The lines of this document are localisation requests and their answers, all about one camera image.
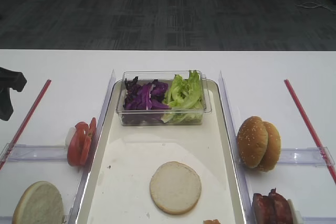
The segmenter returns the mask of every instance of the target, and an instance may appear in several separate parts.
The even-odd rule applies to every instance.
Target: gray carpet
[[[293,0],[0,0],[0,14],[3,49],[336,50],[336,15]]]

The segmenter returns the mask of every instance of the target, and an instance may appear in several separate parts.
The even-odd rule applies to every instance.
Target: ingredient
[[[162,211],[180,215],[190,211],[201,195],[201,179],[185,164],[168,162],[161,165],[150,182],[154,203]]]
[[[29,186],[21,196],[12,224],[62,224],[63,209],[58,189],[47,181],[39,181]]]
[[[276,127],[258,116],[246,119],[237,134],[239,155],[249,168],[268,172],[276,166],[281,152],[281,138]]]
[[[172,110],[201,110],[203,109],[203,89],[199,74],[196,70],[189,71],[189,78],[183,80],[182,76],[176,74],[172,86],[165,95],[164,103]],[[202,113],[170,113],[164,114],[164,123],[188,123],[201,122]]]
[[[203,224],[221,224],[217,219],[216,220],[205,220]]]
[[[168,110],[162,103],[168,84],[154,80],[143,86],[137,84],[138,77],[132,81],[125,80],[127,94],[124,102],[126,110]]]
[[[96,132],[96,118],[92,118],[90,126],[79,122],[75,126],[76,132],[69,144],[67,160],[71,166],[83,166],[88,159],[92,136]]]
[[[276,189],[268,196],[253,195],[253,210],[257,224],[293,224],[293,216],[288,201]]]

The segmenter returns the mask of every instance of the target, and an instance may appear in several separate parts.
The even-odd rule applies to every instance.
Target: black object
[[[9,89],[21,92],[27,80],[21,72],[14,72],[0,67],[0,119],[8,121],[13,114]]]

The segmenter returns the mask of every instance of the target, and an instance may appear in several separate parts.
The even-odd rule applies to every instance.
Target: hamburger bun
[[[256,168],[268,144],[268,133],[260,117],[251,116],[242,123],[237,134],[237,144],[243,163],[249,168]]]
[[[281,152],[281,138],[277,128],[273,124],[264,122],[264,126],[266,127],[268,133],[268,144],[264,157],[257,168],[262,172],[268,172],[269,170],[274,169],[279,160]]]
[[[62,224],[64,207],[58,189],[47,181],[29,186],[17,204],[12,224]]]
[[[277,128],[257,116],[242,123],[237,145],[243,163],[262,172],[274,169],[280,157],[281,138]]]
[[[150,182],[154,203],[172,215],[190,211],[197,204],[201,190],[201,179],[197,173],[179,162],[161,165]]]

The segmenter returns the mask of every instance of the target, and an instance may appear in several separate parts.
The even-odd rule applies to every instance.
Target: green lettuce
[[[176,74],[172,86],[163,100],[172,110],[201,110],[203,90],[199,74],[196,70],[189,71],[189,78]],[[197,123],[202,120],[202,113],[168,113],[162,116],[164,123]]]

